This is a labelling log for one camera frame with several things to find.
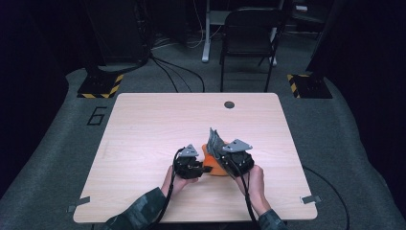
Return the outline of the orange plush toy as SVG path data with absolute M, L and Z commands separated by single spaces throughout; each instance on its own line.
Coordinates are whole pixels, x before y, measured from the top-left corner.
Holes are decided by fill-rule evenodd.
M 209 174 L 213 176 L 227 176 L 228 174 L 226 173 L 226 171 L 220 167 L 216 159 L 208 152 L 206 144 L 202 146 L 202 150 L 204 153 L 203 166 L 213 167 L 212 171 L 209 172 Z

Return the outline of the black floor tape marking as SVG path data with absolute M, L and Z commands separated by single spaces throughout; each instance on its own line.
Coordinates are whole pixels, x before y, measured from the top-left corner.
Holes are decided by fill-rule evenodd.
M 90 115 L 87 125 L 88 126 L 100 126 L 105 116 L 106 106 L 96 106 Z

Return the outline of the person's right hand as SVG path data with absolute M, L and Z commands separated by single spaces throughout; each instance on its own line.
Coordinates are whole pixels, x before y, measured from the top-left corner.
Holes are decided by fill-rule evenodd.
M 239 176 L 235 179 L 240 191 L 246 195 L 249 193 L 251 203 L 254 207 L 265 207 L 267 200 L 264 194 L 264 174 L 263 169 L 255 165 L 244 176 Z

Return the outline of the dark cabinet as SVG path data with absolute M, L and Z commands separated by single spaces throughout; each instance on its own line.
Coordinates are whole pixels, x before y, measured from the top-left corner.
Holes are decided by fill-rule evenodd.
M 105 65 L 137 69 L 147 63 L 148 29 L 139 0 L 83 0 Z

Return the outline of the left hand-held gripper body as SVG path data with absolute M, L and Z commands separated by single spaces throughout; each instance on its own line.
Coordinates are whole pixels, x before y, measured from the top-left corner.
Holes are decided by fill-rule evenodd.
M 198 152 L 192 144 L 180 149 L 174 157 L 173 169 L 181 178 L 198 178 L 203 174 L 203 164 L 197 160 Z

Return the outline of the grey towel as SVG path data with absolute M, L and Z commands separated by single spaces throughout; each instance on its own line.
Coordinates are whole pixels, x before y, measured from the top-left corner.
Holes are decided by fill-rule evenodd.
M 209 139 L 207 142 L 207 152 L 215 159 L 220 159 L 226 155 L 223 149 L 226 146 L 215 129 L 210 128 Z

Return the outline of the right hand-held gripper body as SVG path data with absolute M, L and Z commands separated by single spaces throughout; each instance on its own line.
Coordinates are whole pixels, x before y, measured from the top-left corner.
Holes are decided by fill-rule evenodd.
M 248 153 L 253 147 L 239 139 L 225 144 L 221 148 L 219 164 L 231 177 L 239 177 L 248 173 L 255 164 Z

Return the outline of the black yellow striped base plate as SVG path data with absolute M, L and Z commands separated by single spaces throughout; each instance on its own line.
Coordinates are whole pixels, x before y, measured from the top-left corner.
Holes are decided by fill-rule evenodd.
M 297 99 L 331 99 L 324 80 L 316 80 L 309 75 L 288 75 L 293 96 Z
M 77 97 L 86 99 L 112 98 L 117 93 L 123 78 L 123 75 L 87 77 L 80 86 Z

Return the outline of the person's left hand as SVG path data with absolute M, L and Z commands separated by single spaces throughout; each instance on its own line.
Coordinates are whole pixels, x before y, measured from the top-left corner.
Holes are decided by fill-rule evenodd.
M 172 166 L 169 166 L 163 185 L 161 186 L 161 191 L 164 196 L 168 196 L 169 192 L 171 192 L 172 196 L 176 196 L 187 185 L 198 181 L 197 178 L 184 179 L 178 175 L 172 176 L 172 173 L 173 173 Z

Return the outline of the black folding chair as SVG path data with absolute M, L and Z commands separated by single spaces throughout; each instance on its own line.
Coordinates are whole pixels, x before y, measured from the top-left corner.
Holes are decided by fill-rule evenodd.
M 259 65 L 267 59 L 269 68 L 264 91 L 268 91 L 273 63 L 287 17 L 283 10 L 255 7 L 239 8 L 226 16 L 219 60 L 220 91 L 224 89 L 226 57 L 260 58 Z

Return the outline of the white desk frame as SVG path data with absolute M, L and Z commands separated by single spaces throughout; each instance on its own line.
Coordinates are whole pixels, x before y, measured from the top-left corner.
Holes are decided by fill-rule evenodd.
M 211 32 L 212 26 L 221 27 L 224 25 L 225 19 L 230 10 L 213 10 L 211 5 L 212 0 L 205 0 L 205 29 L 204 29 L 204 48 L 201 61 L 207 63 L 210 60 L 211 41 L 215 33 Z

